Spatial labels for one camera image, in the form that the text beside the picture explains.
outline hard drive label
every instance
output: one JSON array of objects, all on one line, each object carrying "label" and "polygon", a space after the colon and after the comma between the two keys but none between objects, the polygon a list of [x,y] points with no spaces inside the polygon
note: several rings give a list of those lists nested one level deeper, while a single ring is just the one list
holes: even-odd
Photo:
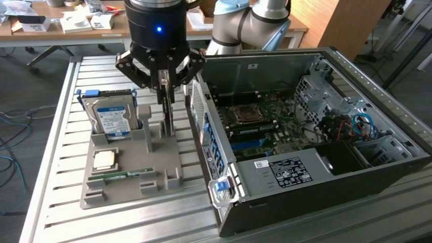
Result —
[{"label": "hard drive label", "polygon": [[101,125],[109,136],[122,138],[131,132],[129,119],[125,118],[127,113],[123,106],[98,108]]},{"label": "hard drive label", "polygon": [[299,157],[270,163],[279,186],[286,188],[313,181],[309,170]]}]

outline blue network cable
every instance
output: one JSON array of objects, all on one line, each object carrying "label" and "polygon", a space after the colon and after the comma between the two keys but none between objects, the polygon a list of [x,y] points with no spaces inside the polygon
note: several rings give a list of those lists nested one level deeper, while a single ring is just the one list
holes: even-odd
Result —
[{"label": "blue network cable", "polygon": [[7,157],[7,156],[3,156],[0,155],[0,158],[5,158],[5,159],[9,159],[10,161],[13,161],[19,169],[19,173],[21,173],[21,177],[22,177],[22,182],[23,182],[23,199],[22,201],[15,204],[7,211],[3,211],[0,213],[0,216],[3,216],[5,214],[7,214],[11,210],[14,210],[23,202],[25,202],[25,199],[27,197],[27,189],[26,189],[26,180],[25,180],[25,176],[23,176],[23,170],[22,170],[22,167],[21,167],[21,164],[15,161],[15,159],[13,159],[11,157]]},{"label": "blue network cable", "polygon": [[19,126],[26,126],[26,128],[27,128],[27,134],[26,134],[26,136],[23,137],[23,139],[21,140],[21,141],[18,141],[14,145],[11,145],[10,147],[7,147],[7,145],[5,145],[5,148],[0,148],[0,150],[6,150],[6,149],[9,149],[9,148],[13,148],[13,147],[15,147],[17,145],[19,145],[29,137],[30,137],[30,134],[31,134],[31,132],[33,132],[33,127],[30,126],[30,125],[27,125],[27,124],[25,124],[25,123],[15,123],[15,122],[13,122],[13,121],[10,121],[10,120],[7,120],[7,119],[5,119],[2,116],[0,116],[0,119],[6,122],[6,123],[9,123],[9,124],[11,124],[11,125],[19,125]]},{"label": "blue network cable", "polygon": [[357,117],[358,116],[363,116],[370,121],[371,129],[373,129],[373,137],[375,139],[377,138],[377,130],[375,130],[375,126],[374,126],[374,121],[373,121],[371,116],[369,114],[366,114],[366,113],[358,113],[358,114],[355,114],[353,116],[353,127],[354,127],[354,130],[355,130],[357,134],[362,135],[362,132],[358,129],[358,126],[357,126],[357,124],[358,124]]}]

